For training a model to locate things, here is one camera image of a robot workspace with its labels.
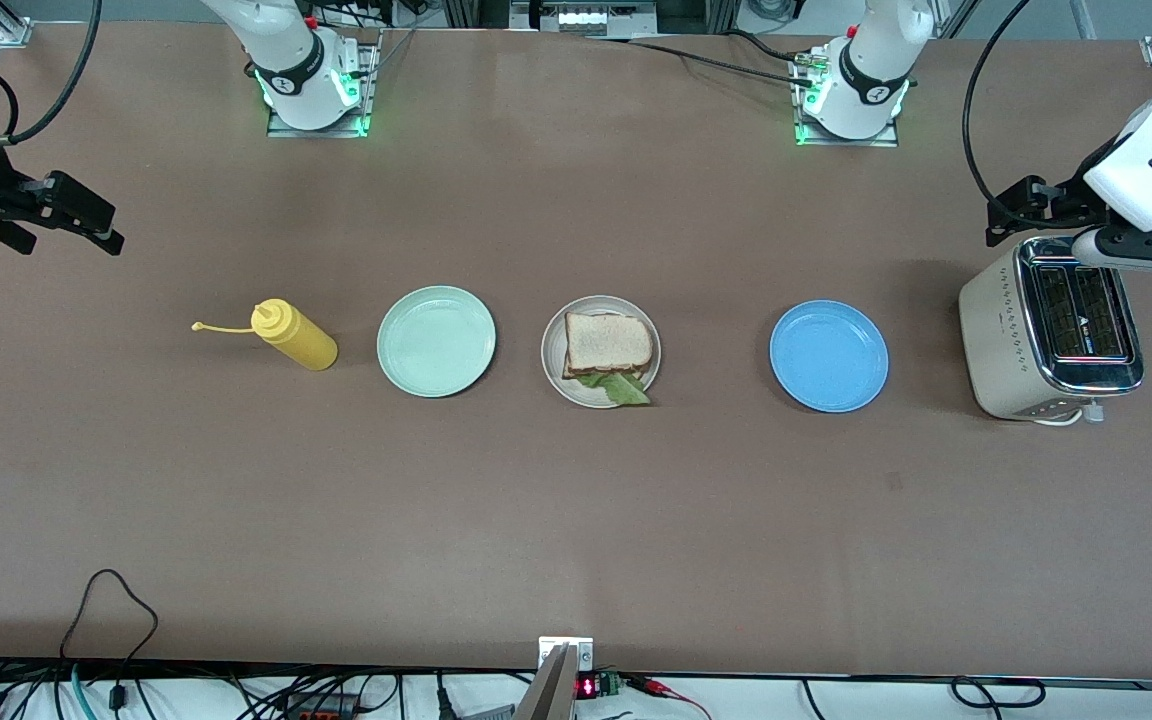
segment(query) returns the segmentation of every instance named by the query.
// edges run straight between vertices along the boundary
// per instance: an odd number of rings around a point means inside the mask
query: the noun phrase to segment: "sandwich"
[[[652,364],[652,333],[643,320],[624,314],[567,313],[563,378],[600,387],[617,406],[647,406],[643,370]]]

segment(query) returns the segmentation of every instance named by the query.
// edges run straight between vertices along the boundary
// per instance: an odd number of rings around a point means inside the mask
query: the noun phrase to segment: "yellow squeeze bottle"
[[[326,370],[335,363],[338,343],[295,306],[285,300],[266,300],[252,310],[251,328],[217,328],[202,323],[195,331],[218,333],[256,333],[283,355],[308,370]]]

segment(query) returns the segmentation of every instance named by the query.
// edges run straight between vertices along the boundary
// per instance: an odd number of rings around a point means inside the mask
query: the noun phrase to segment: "bread slice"
[[[567,313],[563,378],[590,373],[630,373],[652,363],[652,333],[624,314]]]

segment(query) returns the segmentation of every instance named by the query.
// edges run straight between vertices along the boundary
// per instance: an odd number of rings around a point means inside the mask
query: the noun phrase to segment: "brown table surface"
[[[79,40],[1,53],[26,122]],[[776,83],[517,32],[415,37],[366,141],[266,141],[227,29],[109,23],[13,150],[115,202],[128,240],[0,247],[1,655],[52,655],[113,566],[173,659],[526,666],[576,632],[637,669],[1152,679],[1152,275],[1126,279],[1149,378],[1105,425],[975,406],[979,48],[927,46],[900,150],[796,147]],[[982,167],[1068,177],[1150,94],[1132,44],[1002,44]],[[385,379],[376,329],[433,283],[479,295],[499,343],[431,401]],[[591,293],[659,327],[649,409],[581,409],[540,370],[545,324]],[[273,296],[338,338],[335,367],[189,332]],[[817,297],[890,348],[858,414],[811,414],[768,369],[774,320]],[[91,612],[74,655],[146,628],[114,583]]]

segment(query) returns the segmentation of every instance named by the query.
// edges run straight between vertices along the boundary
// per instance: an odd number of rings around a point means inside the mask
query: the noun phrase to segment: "white plate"
[[[607,399],[607,391],[604,388],[585,387],[576,379],[563,378],[563,364],[567,363],[567,325],[563,314],[567,313],[624,314],[627,318],[643,320],[647,332],[652,333],[652,363],[643,372],[643,387],[652,387],[652,381],[660,370],[660,336],[652,318],[628,300],[611,295],[591,295],[568,302],[562,310],[559,310],[554,319],[550,320],[548,328],[545,328],[545,338],[540,341],[540,364],[545,367],[550,384],[561,392],[563,397],[571,400],[576,406],[596,407],[596,409],[617,407]]]

